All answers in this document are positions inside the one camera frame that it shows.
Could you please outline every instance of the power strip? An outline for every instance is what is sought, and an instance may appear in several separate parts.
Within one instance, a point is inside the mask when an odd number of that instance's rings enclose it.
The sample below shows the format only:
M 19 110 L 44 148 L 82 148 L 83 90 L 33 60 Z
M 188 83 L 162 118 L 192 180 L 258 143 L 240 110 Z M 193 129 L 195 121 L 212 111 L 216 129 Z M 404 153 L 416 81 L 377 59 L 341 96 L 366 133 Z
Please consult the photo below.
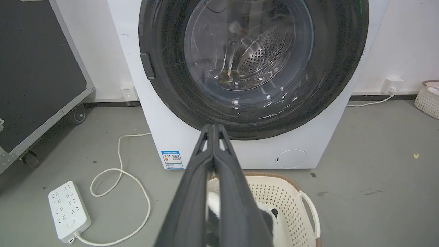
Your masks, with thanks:
M 78 188 L 69 181 L 50 192 L 48 197 L 58 238 L 64 243 L 73 243 L 75 233 L 82 233 L 91 225 Z

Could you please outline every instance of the power outlet socket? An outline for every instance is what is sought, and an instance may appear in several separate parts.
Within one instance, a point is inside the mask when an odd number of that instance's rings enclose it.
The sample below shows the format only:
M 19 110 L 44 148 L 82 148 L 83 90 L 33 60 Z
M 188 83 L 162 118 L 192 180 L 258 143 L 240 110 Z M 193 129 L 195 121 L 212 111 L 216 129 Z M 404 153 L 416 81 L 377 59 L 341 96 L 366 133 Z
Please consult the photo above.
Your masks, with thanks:
M 120 91 L 122 92 L 125 101 L 136 101 L 138 99 L 136 88 L 134 86 L 121 86 Z
M 384 83 L 381 87 L 381 93 L 390 94 L 390 89 L 394 89 L 393 93 L 397 93 L 401 91 L 404 80 L 399 78 L 399 76 L 389 76 L 384 80 Z
M 91 225 L 78 188 L 69 181 L 52 190 L 47 197 L 58 238 L 64 243 L 73 243 L 75 232 L 82 233 Z

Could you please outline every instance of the door glass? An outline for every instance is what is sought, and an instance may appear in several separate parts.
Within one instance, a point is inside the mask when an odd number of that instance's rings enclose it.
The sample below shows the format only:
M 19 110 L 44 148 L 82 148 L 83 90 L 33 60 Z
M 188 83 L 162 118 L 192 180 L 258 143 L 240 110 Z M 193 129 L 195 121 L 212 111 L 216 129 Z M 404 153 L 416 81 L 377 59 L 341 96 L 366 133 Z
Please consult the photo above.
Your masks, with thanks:
M 301 86 L 313 37 L 300 0 L 201 0 L 187 23 L 184 57 L 207 98 L 250 120 L 239 109 L 268 107 Z M 283 105 L 277 113 L 290 104 Z

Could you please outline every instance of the plug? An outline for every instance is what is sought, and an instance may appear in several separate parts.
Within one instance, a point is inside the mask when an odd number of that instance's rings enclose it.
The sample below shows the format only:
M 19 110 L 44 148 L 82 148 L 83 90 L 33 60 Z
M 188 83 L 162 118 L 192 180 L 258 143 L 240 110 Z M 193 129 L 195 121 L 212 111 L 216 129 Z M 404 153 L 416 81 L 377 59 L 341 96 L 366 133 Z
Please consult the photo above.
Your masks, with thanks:
M 390 94 L 390 97 L 395 96 L 395 94 L 396 94 L 396 87 L 390 87 L 389 94 Z

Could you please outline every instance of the white cable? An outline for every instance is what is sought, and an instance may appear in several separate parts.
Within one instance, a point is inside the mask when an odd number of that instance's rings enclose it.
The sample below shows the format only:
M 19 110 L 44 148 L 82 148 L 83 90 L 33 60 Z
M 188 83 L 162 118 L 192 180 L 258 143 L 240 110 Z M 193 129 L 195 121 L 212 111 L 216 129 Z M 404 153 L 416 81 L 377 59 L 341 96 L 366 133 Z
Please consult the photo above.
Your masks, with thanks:
M 146 133 L 146 134 L 127 134 L 127 135 L 123 135 L 123 136 L 121 136 L 121 137 L 119 138 L 119 142 L 118 142 L 118 144 L 117 144 L 117 155 L 119 156 L 120 169 L 118 169 L 118 168 L 111 168 L 111 169 L 107 169 L 107 170 L 105 170 L 105 171 L 99 173 L 99 174 L 93 179 L 93 181 L 92 181 L 91 184 L 90 184 L 90 193 L 91 193 L 94 197 L 105 196 L 105 195 L 108 194 L 108 193 L 109 193 L 114 187 L 116 187 L 116 185 L 119 183 L 120 178 L 122 177 L 122 173 L 125 173 L 126 175 L 130 176 L 132 179 L 134 179 L 134 180 L 139 184 L 139 186 L 142 188 L 143 194 L 144 194 L 145 197 L 146 197 L 146 201 L 148 202 L 148 213 L 146 214 L 145 219 L 143 220 L 143 222 L 142 222 L 142 224 L 139 226 L 139 228 L 137 228 L 134 232 L 132 232 L 131 234 L 129 234 L 129 235 L 127 235 L 127 236 L 125 236 L 125 237 L 123 237 L 123 238 L 121 238 L 121 239 L 119 239 L 119 240 L 116 240 L 116 241 L 113 241 L 113 242 L 110 242 L 110 243 L 94 243 L 94 242 L 90 242 L 90 241 L 88 241 L 88 240 L 83 239 L 83 238 L 81 237 L 81 234 L 78 233 L 78 232 L 76 232 L 76 233 L 75 233 L 75 237 L 76 237 L 77 239 L 79 239 L 81 242 L 83 242 L 83 243 L 85 243 L 85 244 L 88 244 L 88 245 L 92 245 L 92 246 L 110 246 L 110 245 L 117 244 L 117 243 L 120 243 L 120 242 L 122 242 L 122 241 L 125 241 L 125 240 L 129 239 L 130 237 L 134 236 L 134 234 L 138 233 L 138 232 L 140 231 L 140 229 L 142 229 L 142 227 L 146 224 L 146 221 L 148 220 L 148 218 L 149 218 L 149 214 L 150 214 L 150 212 L 151 212 L 151 203 L 150 203 L 150 201 L 149 201 L 148 194 L 146 193 L 146 190 L 145 190 L 145 188 L 143 187 L 142 183 L 141 183 L 137 178 L 135 178 L 133 175 L 131 175 L 131 174 L 129 174 L 128 172 L 126 172 L 126 171 L 123 170 L 122 158 L 121 158 L 121 156 L 120 156 L 120 140 L 122 139 L 122 137 L 144 136 L 144 135 L 151 135 L 151 133 Z M 92 190 L 92 187 L 93 187 L 94 182 L 96 181 L 96 179 L 97 179 L 99 176 L 101 176 L 102 174 L 104 174 L 105 172 L 108 172 L 108 171 L 118 171 L 118 172 L 119 172 L 119 177 L 117 178 L 117 180 L 116 180 L 116 182 L 113 184 L 113 186 L 112 186 L 109 190 L 107 190 L 107 192 L 105 192 L 105 193 L 103 193 L 103 194 L 95 194 L 95 193 L 93 192 L 93 190 Z
M 392 97 L 393 97 L 393 96 L 389 96 L 389 97 L 388 97 L 387 99 L 385 99 L 385 100 L 381 100 L 381 101 L 378 101 L 378 102 L 371 102 L 371 103 L 367 103 L 367 104 L 364 104 L 364 105 L 346 105 L 346 106 L 351 106 L 351 107 L 361 107 L 361 106 L 365 106 L 365 105 L 373 105 L 373 104 L 382 103 L 382 102 L 384 102 L 384 101 L 388 101 L 388 100 L 390 100 Z

